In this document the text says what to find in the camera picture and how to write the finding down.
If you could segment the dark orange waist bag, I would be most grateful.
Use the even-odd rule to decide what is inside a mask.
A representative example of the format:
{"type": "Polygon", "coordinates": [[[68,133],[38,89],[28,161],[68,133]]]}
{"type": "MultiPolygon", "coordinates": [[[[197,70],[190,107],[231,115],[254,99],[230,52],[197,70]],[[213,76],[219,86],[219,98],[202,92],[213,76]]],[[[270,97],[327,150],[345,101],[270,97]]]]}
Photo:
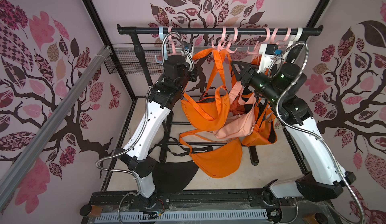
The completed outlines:
{"type": "Polygon", "coordinates": [[[242,105],[239,103],[239,100],[242,99],[243,101],[247,102],[252,96],[255,97],[254,93],[249,89],[245,89],[243,93],[240,96],[237,96],[231,104],[230,113],[232,113],[232,115],[243,115],[249,113],[253,109],[253,103],[242,105]]]}

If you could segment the peach pink bag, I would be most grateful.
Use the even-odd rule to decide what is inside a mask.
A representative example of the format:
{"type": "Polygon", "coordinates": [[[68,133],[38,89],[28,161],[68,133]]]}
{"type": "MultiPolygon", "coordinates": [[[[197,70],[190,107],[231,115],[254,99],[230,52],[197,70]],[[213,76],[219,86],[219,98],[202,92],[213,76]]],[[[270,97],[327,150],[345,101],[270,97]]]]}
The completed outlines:
{"type": "MultiPolygon", "coordinates": [[[[240,96],[243,92],[244,86],[240,81],[237,81],[229,92],[229,102],[230,104],[236,99],[237,96],[240,96]]],[[[242,99],[239,100],[239,103],[251,104],[253,103],[253,107],[256,104],[256,97],[250,97],[247,102],[242,99]]],[[[238,137],[246,137],[247,135],[252,133],[254,126],[254,111],[253,109],[243,115],[234,115],[227,118],[225,125],[219,130],[213,131],[213,134],[218,139],[231,139],[238,137]]]]}

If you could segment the bright orange sling bag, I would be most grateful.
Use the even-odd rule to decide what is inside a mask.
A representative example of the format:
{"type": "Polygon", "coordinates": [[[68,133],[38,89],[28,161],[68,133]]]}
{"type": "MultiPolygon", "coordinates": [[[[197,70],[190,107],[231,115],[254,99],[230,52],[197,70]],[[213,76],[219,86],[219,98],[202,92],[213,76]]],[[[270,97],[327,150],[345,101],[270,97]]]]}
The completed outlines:
{"type": "Polygon", "coordinates": [[[254,113],[255,125],[252,133],[242,140],[242,145],[251,147],[274,144],[277,141],[274,129],[276,116],[271,107],[267,103],[259,103],[254,108],[254,113]]]}

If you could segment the orange backpack with straps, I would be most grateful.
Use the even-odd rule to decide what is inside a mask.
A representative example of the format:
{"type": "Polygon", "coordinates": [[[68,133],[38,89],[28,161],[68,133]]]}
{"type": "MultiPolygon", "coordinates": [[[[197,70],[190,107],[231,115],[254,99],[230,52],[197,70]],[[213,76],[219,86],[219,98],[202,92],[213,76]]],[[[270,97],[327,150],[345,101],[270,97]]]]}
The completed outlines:
{"type": "Polygon", "coordinates": [[[218,51],[211,48],[196,53],[193,60],[202,59],[210,54],[213,55],[215,65],[207,87],[211,87],[216,75],[220,75],[222,85],[216,88],[214,96],[195,101],[185,93],[181,100],[182,109],[190,124],[199,130],[208,132],[219,130],[224,126],[231,106],[223,66],[225,58],[231,59],[230,54],[225,49],[218,51]]]}

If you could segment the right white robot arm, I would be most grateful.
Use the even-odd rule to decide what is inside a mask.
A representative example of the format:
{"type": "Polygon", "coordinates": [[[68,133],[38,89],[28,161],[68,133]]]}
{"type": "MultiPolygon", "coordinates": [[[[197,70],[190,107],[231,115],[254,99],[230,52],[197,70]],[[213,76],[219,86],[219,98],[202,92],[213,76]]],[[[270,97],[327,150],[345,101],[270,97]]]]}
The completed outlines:
{"type": "Polygon", "coordinates": [[[356,180],[335,159],[322,138],[308,104],[296,96],[306,82],[303,67],[285,63],[270,79],[259,73],[255,65],[234,61],[231,63],[237,81],[254,88],[255,93],[269,102],[274,115],[291,135],[303,153],[310,170],[301,177],[272,181],[268,187],[275,198],[304,197],[313,202],[336,199],[356,180]]]}

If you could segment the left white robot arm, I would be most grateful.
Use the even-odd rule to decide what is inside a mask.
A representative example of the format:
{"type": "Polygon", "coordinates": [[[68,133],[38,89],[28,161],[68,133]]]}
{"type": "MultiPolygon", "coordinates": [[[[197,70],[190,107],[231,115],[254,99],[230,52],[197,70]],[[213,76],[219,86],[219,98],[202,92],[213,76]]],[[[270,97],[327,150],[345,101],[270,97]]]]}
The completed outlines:
{"type": "Polygon", "coordinates": [[[152,172],[156,160],[148,156],[150,145],[164,120],[184,95],[188,82],[197,81],[197,69],[190,54],[169,56],[163,68],[161,78],[147,93],[145,114],[135,133],[123,148],[116,150],[118,158],[134,176],[139,195],[145,198],[155,191],[152,172]]]}

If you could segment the pink plastic hook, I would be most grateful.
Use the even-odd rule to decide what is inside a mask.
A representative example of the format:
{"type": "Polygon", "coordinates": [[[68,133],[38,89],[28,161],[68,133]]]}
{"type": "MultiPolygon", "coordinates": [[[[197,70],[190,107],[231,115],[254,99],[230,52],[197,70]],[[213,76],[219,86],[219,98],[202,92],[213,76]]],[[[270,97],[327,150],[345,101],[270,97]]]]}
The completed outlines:
{"type": "Polygon", "coordinates": [[[223,27],[222,36],[221,36],[221,39],[220,39],[219,43],[217,44],[217,46],[215,46],[214,41],[212,41],[212,48],[216,49],[218,52],[220,52],[221,50],[224,49],[226,31],[227,31],[227,27],[223,27]]]}
{"type": "Polygon", "coordinates": [[[265,40],[262,41],[262,42],[256,43],[256,45],[255,45],[254,48],[253,48],[253,51],[249,51],[249,49],[248,49],[247,53],[248,53],[249,55],[259,55],[260,46],[261,46],[262,44],[267,43],[267,42],[270,40],[270,35],[271,35],[270,29],[269,29],[268,27],[266,27],[266,28],[264,28],[264,29],[265,29],[265,31],[266,31],[266,34],[265,34],[265,35],[266,35],[265,40]]]}
{"type": "Polygon", "coordinates": [[[287,40],[290,38],[291,31],[292,31],[291,28],[287,28],[286,35],[285,35],[284,39],[277,41],[276,44],[280,47],[284,46],[286,44],[287,40]]]}
{"type": "Polygon", "coordinates": [[[271,37],[270,37],[270,40],[269,40],[269,44],[276,44],[276,35],[277,35],[277,32],[278,32],[278,28],[275,28],[273,30],[273,33],[271,34],[271,37]]]}
{"type": "Polygon", "coordinates": [[[176,55],[177,54],[177,52],[176,52],[176,45],[175,45],[175,43],[174,43],[174,41],[172,39],[172,36],[169,35],[167,39],[168,39],[168,41],[170,43],[169,53],[168,53],[167,56],[169,57],[169,56],[172,56],[172,55],[176,55]]]}
{"type": "Polygon", "coordinates": [[[233,54],[233,53],[235,53],[235,52],[237,51],[237,48],[236,48],[235,50],[231,50],[231,49],[230,49],[231,46],[232,46],[234,43],[236,43],[237,38],[238,38],[238,29],[237,29],[237,27],[234,27],[233,29],[234,29],[234,37],[233,37],[232,40],[229,40],[229,41],[228,41],[228,44],[227,44],[227,46],[226,46],[226,48],[225,48],[225,50],[226,50],[228,53],[230,53],[230,54],[233,54]]]}

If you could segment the white plastic hook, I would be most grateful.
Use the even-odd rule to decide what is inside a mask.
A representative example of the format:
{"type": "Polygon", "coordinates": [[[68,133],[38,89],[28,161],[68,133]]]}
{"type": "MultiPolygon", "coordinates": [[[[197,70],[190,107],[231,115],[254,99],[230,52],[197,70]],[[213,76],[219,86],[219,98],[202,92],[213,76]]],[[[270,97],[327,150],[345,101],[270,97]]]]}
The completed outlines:
{"type": "Polygon", "coordinates": [[[290,35],[291,37],[289,39],[287,48],[289,48],[295,42],[297,42],[300,39],[300,37],[302,36],[302,34],[303,34],[303,28],[297,28],[297,33],[295,35],[290,35]]]}

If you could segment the light blue plastic hook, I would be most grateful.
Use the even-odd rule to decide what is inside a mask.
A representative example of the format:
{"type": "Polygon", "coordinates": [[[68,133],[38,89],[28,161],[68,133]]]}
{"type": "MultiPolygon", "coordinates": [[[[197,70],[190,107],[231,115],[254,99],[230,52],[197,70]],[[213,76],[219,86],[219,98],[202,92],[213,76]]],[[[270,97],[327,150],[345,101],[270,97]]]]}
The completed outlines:
{"type": "Polygon", "coordinates": [[[162,26],[160,26],[158,28],[158,34],[159,34],[159,38],[161,40],[161,52],[162,53],[159,56],[155,56],[155,60],[156,60],[156,63],[163,65],[163,62],[165,61],[166,49],[165,49],[164,43],[163,43],[164,32],[163,32],[163,27],[162,26]]]}

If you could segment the left metal flex conduit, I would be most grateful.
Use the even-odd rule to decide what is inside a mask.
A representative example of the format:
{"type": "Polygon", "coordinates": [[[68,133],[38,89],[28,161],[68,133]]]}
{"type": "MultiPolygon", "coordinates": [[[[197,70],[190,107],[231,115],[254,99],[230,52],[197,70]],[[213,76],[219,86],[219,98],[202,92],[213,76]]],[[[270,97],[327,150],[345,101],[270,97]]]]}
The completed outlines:
{"type": "MultiPolygon", "coordinates": [[[[181,36],[180,33],[176,32],[176,31],[171,31],[169,33],[166,34],[166,36],[164,37],[164,39],[162,40],[162,44],[161,44],[161,50],[164,51],[164,48],[165,48],[165,44],[166,44],[166,40],[168,37],[170,37],[171,35],[176,35],[178,40],[180,41],[181,45],[182,45],[182,51],[183,51],[183,54],[185,56],[188,56],[188,58],[190,59],[190,63],[188,63],[188,67],[189,67],[189,70],[192,71],[193,70],[193,60],[192,60],[192,57],[188,55],[187,51],[186,51],[186,48],[185,48],[185,45],[184,45],[184,41],[183,41],[183,38],[181,36]]],[[[134,180],[136,181],[136,184],[137,184],[137,188],[138,190],[136,192],[129,192],[127,193],[125,196],[122,197],[120,203],[119,203],[119,206],[118,206],[118,210],[117,210],[117,216],[118,216],[118,221],[119,223],[123,224],[123,220],[121,218],[121,213],[120,213],[120,208],[121,208],[121,205],[123,203],[123,200],[129,196],[129,195],[133,195],[133,196],[138,196],[140,193],[141,193],[141,182],[140,182],[140,179],[141,177],[139,176],[139,174],[135,173],[134,171],[131,171],[131,170],[121,170],[121,169],[109,169],[109,168],[105,168],[105,167],[102,167],[101,164],[105,161],[105,160],[108,160],[108,159],[114,159],[114,158],[118,158],[119,156],[121,155],[124,155],[126,157],[128,157],[129,155],[127,154],[129,151],[131,150],[134,150],[136,145],[143,139],[145,140],[142,135],[143,133],[145,132],[146,130],[146,126],[147,126],[147,123],[149,122],[150,118],[149,118],[149,110],[148,110],[148,105],[149,105],[149,101],[148,101],[148,96],[149,96],[149,93],[150,91],[152,90],[152,88],[156,85],[156,83],[154,83],[152,86],[149,87],[146,95],[145,95],[145,114],[142,118],[142,121],[140,122],[139,126],[137,127],[135,133],[134,133],[134,137],[135,137],[135,140],[131,140],[128,144],[128,148],[127,149],[124,149],[124,151],[120,152],[120,153],[117,153],[117,154],[114,154],[114,155],[111,155],[109,157],[104,157],[104,158],[101,158],[99,160],[96,161],[95,163],[95,166],[102,170],[102,171],[107,171],[107,172],[121,172],[121,173],[126,173],[126,174],[129,174],[131,176],[134,177],[134,180]]]]}

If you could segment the metal flex conduit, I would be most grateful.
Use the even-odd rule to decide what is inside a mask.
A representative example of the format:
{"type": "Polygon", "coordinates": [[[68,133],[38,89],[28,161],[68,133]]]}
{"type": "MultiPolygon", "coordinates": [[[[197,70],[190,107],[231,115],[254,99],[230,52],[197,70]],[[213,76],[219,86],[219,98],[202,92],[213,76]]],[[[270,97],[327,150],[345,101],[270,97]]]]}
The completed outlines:
{"type": "Polygon", "coordinates": [[[297,46],[303,46],[305,49],[303,63],[289,77],[283,73],[279,75],[279,82],[284,86],[283,89],[272,84],[280,96],[277,102],[271,105],[281,124],[294,138],[304,154],[311,170],[308,174],[296,179],[275,181],[270,185],[270,191],[276,198],[302,196],[313,202],[327,202],[337,198],[343,192],[343,187],[347,187],[359,211],[358,223],[364,224],[365,212],[360,200],[350,186],[344,168],[321,136],[308,105],[295,95],[290,95],[290,91],[300,85],[300,79],[309,57],[308,44],[306,42],[293,44],[275,56],[273,63],[281,60],[287,52],[297,46]]]}
{"type": "MultiPolygon", "coordinates": [[[[170,37],[171,35],[176,35],[178,40],[180,41],[181,45],[182,45],[182,51],[183,51],[183,54],[185,56],[188,56],[188,58],[190,59],[190,63],[188,63],[188,67],[189,67],[189,70],[192,71],[193,70],[193,60],[192,60],[192,57],[188,55],[187,51],[186,51],[186,48],[185,48],[185,45],[184,45],[184,41],[183,41],[183,38],[181,36],[180,33],[176,32],[176,31],[171,31],[169,33],[166,34],[166,36],[164,37],[164,39],[162,40],[162,44],[161,44],[161,50],[164,51],[164,48],[165,48],[165,44],[166,44],[166,40],[168,37],[170,37]]],[[[108,160],[108,159],[114,159],[114,158],[118,158],[119,156],[121,155],[124,155],[126,157],[128,157],[129,155],[127,154],[129,151],[131,150],[134,150],[136,145],[143,139],[145,140],[142,135],[143,133],[145,132],[146,130],[146,126],[147,126],[147,123],[149,122],[150,118],[149,118],[149,110],[148,110],[148,105],[149,105],[149,101],[148,101],[148,96],[149,96],[149,93],[150,91],[152,90],[152,88],[156,85],[156,83],[154,83],[152,86],[149,87],[146,95],[145,95],[145,114],[142,118],[142,121],[140,122],[139,126],[137,127],[135,133],[134,133],[134,137],[135,137],[135,140],[131,140],[128,144],[128,148],[127,149],[124,149],[124,151],[120,152],[120,153],[117,153],[117,154],[114,154],[114,155],[111,155],[109,157],[104,157],[104,158],[101,158],[99,160],[96,161],[95,163],[95,166],[102,170],[102,171],[107,171],[107,172],[121,172],[121,173],[126,173],[126,174],[129,174],[131,176],[134,177],[134,180],[136,181],[136,184],[137,184],[137,188],[138,190],[136,192],[129,192],[127,193],[125,196],[122,197],[120,203],[119,203],[119,206],[118,206],[118,210],[117,210],[117,216],[118,216],[118,221],[119,223],[123,224],[123,220],[121,218],[121,213],[120,213],[120,208],[121,208],[121,205],[123,203],[123,200],[129,196],[129,195],[133,195],[133,196],[138,196],[140,193],[141,193],[141,182],[140,182],[140,179],[141,177],[139,176],[139,174],[135,173],[134,171],[131,171],[131,170],[121,170],[121,169],[109,169],[109,168],[105,168],[105,167],[102,167],[101,164],[105,161],[105,160],[108,160]]]]}

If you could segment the right metal flex conduit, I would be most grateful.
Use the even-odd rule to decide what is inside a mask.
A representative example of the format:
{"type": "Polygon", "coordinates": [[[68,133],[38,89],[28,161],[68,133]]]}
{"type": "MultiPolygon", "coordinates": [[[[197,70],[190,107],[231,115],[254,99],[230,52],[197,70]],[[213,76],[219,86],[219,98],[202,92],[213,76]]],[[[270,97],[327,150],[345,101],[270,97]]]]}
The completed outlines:
{"type": "Polygon", "coordinates": [[[327,202],[337,198],[343,192],[343,187],[347,187],[359,211],[358,223],[364,224],[365,212],[360,200],[350,186],[344,168],[321,136],[308,105],[295,95],[290,95],[290,91],[300,85],[300,79],[309,57],[308,44],[306,42],[293,44],[275,56],[273,63],[281,60],[287,52],[297,46],[303,46],[305,49],[303,63],[289,77],[283,73],[279,75],[279,82],[284,86],[283,89],[272,84],[280,96],[277,102],[271,105],[281,124],[294,138],[304,154],[311,170],[308,174],[296,179],[275,181],[270,185],[270,191],[276,198],[302,196],[313,202],[327,202]]]}

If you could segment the black clothes rack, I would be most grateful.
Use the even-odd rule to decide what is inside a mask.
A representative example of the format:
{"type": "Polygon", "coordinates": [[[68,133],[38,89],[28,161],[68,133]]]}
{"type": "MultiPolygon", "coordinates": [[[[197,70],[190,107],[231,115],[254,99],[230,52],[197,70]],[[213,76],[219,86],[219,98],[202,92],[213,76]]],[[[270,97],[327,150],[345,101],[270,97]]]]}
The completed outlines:
{"type": "MultiPolygon", "coordinates": [[[[318,28],[296,28],[296,29],[290,29],[289,34],[291,36],[295,36],[297,34],[300,34],[301,40],[307,40],[310,36],[318,36],[321,34],[323,30],[323,26],[319,26],[318,28]]],[[[164,29],[161,28],[160,30],[158,28],[139,28],[139,27],[122,27],[120,25],[117,25],[118,33],[121,35],[129,35],[133,46],[134,46],[134,52],[136,55],[136,58],[138,59],[138,62],[141,66],[141,69],[144,73],[146,82],[148,86],[153,85],[153,81],[150,76],[149,68],[148,68],[148,62],[145,57],[145,50],[143,49],[140,40],[139,35],[142,34],[155,34],[155,33],[168,33],[168,28],[164,29]]],[[[263,28],[256,28],[256,29],[238,29],[238,28],[171,28],[172,32],[177,32],[179,34],[193,34],[193,35],[220,35],[221,33],[224,33],[225,35],[232,35],[236,32],[238,32],[239,35],[263,35],[267,36],[267,33],[264,32],[263,28]]],[[[164,128],[164,136],[163,139],[159,142],[160,144],[160,156],[159,160],[161,163],[165,163],[167,159],[167,147],[172,143],[170,141],[171,137],[171,128],[173,124],[177,125],[183,125],[182,122],[173,122],[172,121],[173,115],[169,115],[165,121],[163,121],[162,126],[164,128]]]]}

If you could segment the grey aluminium rail left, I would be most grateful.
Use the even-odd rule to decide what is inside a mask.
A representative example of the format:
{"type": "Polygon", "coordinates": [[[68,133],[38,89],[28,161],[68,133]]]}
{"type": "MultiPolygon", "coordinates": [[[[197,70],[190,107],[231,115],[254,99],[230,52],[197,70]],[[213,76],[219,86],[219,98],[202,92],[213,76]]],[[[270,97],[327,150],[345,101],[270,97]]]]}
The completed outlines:
{"type": "Polygon", "coordinates": [[[1,179],[1,208],[5,206],[11,195],[17,189],[20,182],[35,163],[52,135],[64,121],[67,113],[70,111],[72,106],[75,105],[75,102],[79,99],[82,91],[85,90],[98,68],[112,53],[111,49],[112,48],[110,46],[103,46],[100,49],[91,61],[91,65],[86,68],[82,76],[72,86],[63,101],[61,101],[59,106],[53,111],[52,116],[40,128],[31,143],[3,176],[1,179]]]}

